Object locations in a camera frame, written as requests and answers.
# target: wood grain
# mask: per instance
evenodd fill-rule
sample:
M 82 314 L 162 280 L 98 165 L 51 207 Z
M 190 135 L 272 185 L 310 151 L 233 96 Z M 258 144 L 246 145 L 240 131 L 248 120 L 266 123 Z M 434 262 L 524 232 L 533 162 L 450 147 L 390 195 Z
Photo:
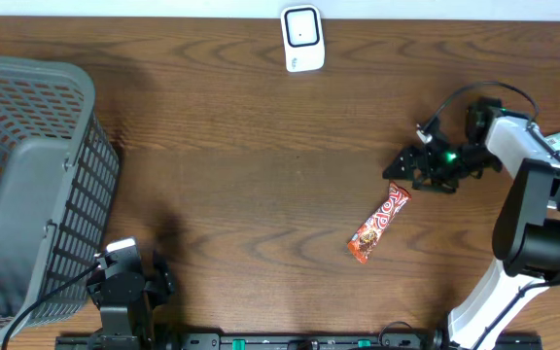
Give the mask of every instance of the wood grain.
M 324 24 L 325 67 L 290 75 L 278 20 L 0 17 L 0 54 L 71 62 L 94 79 L 96 112 L 124 150 L 107 239 L 134 235 L 170 259 L 181 291 L 160 320 L 227 333 L 429 328 L 487 268 L 504 173 L 451 196 L 412 192 L 367 265 L 345 245 L 386 193 L 382 168 L 454 88 L 516 85 L 542 106 L 542 130 L 560 129 L 560 23 Z M 477 96 L 445 113 L 453 140 Z M 99 327 L 90 305 L 12 348 Z M 560 288 L 509 329 L 560 349 Z

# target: red snack wrapper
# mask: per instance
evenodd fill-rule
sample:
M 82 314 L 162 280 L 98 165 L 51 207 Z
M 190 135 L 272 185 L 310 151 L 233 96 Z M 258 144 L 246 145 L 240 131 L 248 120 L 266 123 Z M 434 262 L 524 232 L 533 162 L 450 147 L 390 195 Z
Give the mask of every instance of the red snack wrapper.
M 401 208 L 411 199 L 409 193 L 390 182 L 388 199 L 358 228 L 347 246 L 360 263 L 367 263 L 368 254 L 375 248 L 384 229 L 390 225 Z

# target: cable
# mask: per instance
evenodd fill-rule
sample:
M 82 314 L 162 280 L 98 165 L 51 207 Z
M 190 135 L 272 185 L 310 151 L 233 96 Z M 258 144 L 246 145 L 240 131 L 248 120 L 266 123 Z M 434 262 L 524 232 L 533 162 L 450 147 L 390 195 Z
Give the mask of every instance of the cable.
M 419 339 L 419 341 L 422 343 L 424 341 L 423 339 L 423 334 L 418 333 L 412 326 L 409 325 L 408 322 L 404 322 L 404 321 L 395 321 L 395 322 L 391 322 L 388 325 L 386 325 L 386 327 L 384 327 L 383 329 L 381 329 L 381 331 L 379 332 L 379 335 L 377 336 L 377 342 L 379 343 L 379 345 L 381 346 L 386 346 L 388 347 L 388 345 L 384 344 L 384 334 L 386 333 L 386 330 L 388 330 L 389 328 L 395 326 L 395 325 L 404 325 L 406 327 L 408 327 L 412 333 L 414 335 L 416 335 L 416 337 Z
M 520 94 L 524 98 L 526 98 L 526 100 L 528 100 L 531 103 L 531 105 L 533 106 L 533 110 L 534 110 L 533 117 L 528 118 L 528 121 L 526 123 L 526 130 L 531 134 L 531 137 L 533 137 L 533 139 L 535 141 L 537 141 L 537 143 L 539 143 L 540 146 L 542 146 L 548 152 L 548 154 L 552 158 L 555 158 L 558 162 L 560 162 L 559 152 L 554 151 L 552 149 L 552 147 L 550 147 L 547 143 L 545 143 L 545 141 L 542 139 L 542 137 L 537 133 L 537 131 L 535 129 L 535 120 L 537 119 L 538 115 L 540 114 L 540 107 L 538 106 L 537 102 L 533 99 L 533 97 L 531 97 L 529 94 L 527 94 L 523 90 L 521 90 L 517 87 L 511 86 L 509 84 L 501 83 L 501 82 L 494 82 L 494 81 L 492 81 L 492 82 L 478 82 L 478 83 L 470 84 L 470 85 L 467 85 L 465 87 L 461 87 L 461 88 L 457 89 L 439 106 L 439 108 L 437 108 L 436 112 L 429 118 L 429 120 L 425 123 L 425 126 L 423 126 L 422 129 L 423 130 L 428 129 L 429 126 L 431 125 L 431 123 L 433 123 L 439 117 L 439 114 L 444 110 L 444 108 L 446 108 L 460 94 L 462 94 L 462 93 L 464 93 L 468 90 L 471 90 L 471 89 L 474 89 L 474 88 L 480 88 L 480 87 L 484 87 L 484 86 L 496 86 L 496 87 L 501 87 L 501 88 L 507 88 L 511 91 L 517 92 L 518 94 Z M 505 309 L 496 317 L 496 319 L 487 328 L 485 328 L 485 331 L 479 337 L 478 341 L 476 342 L 476 344 L 474 345 L 472 350 L 478 350 L 478 348 L 481 346 L 481 343 L 485 340 L 487 335 L 491 331 L 493 331 L 501 321 L 503 321 L 505 316 L 507 316 L 507 314 L 511 311 L 511 309 L 515 306 L 515 304 L 520 299 L 524 298 L 524 296 L 526 295 L 526 293 L 528 291 L 536 289 L 536 288 L 557 287 L 557 286 L 560 286 L 560 280 L 536 283 L 536 284 L 532 284 L 532 285 L 528 285 L 526 287 L 520 288 L 518 293 L 509 302 L 509 304 L 505 307 Z
M 12 337 L 12 334 L 15 332 L 15 328 L 18 327 L 18 324 L 20 324 L 20 322 L 25 317 L 27 317 L 27 315 L 29 315 L 36 307 L 40 306 L 41 303 L 49 300 L 50 298 L 52 298 L 53 296 L 55 296 L 59 292 L 65 290 L 66 288 L 68 288 L 68 287 L 74 285 L 75 283 L 79 282 L 79 280 L 84 278 L 84 276 L 86 276 L 87 274 L 93 272 L 98 266 L 99 266 L 99 262 L 93 263 L 90 267 L 83 270 L 80 274 L 71 278 L 70 280 L 68 280 L 68 282 L 64 283 L 63 285 L 61 285 L 61 286 L 55 288 L 54 290 L 50 291 L 48 294 L 39 298 L 38 300 L 36 300 L 36 302 L 31 304 L 29 307 L 27 307 L 20 315 L 18 315 L 18 317 L 15 319 L 15 321 L 12 322 L 12 324 L 10 325 L 10 328 L 6 332 L 6 336 L 4 336 L 4 341 L 1 343 L 1 350 L 6 350 L 8 348 L 8 342 L 10 341 L 10 338 Z

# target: plastic bin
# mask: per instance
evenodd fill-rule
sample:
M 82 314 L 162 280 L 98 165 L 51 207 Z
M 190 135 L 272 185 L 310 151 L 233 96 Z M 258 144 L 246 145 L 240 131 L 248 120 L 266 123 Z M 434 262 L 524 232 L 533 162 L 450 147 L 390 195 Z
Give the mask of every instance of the plastic bin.
M 119 160 L 93 104 L 80 68 L 0 57 L 0 343 L 21 309 L 90 266 L 102 243 Z M 85 283 L 21 325 L 70 317 Z

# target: white wall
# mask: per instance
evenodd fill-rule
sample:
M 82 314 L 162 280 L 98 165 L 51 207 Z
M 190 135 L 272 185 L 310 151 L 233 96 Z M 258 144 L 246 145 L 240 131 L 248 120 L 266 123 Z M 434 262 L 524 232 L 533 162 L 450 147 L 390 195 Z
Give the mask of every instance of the white wall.
M 560 20 L 560 0 L 0 0 L 0 15 L 278 18 L 308 3 L 324 18 Z

